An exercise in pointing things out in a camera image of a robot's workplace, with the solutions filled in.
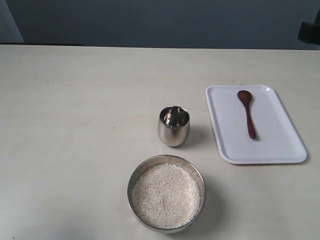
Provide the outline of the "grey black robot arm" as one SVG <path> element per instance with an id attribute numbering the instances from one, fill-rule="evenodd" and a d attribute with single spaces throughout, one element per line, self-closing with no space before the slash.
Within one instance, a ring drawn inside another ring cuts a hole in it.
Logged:
<path id="1" fill-rule="evenodd" d="M 302 22 L 298 33 L 298 40 L 313 45 L 320 45 L 320 24 Z"/>

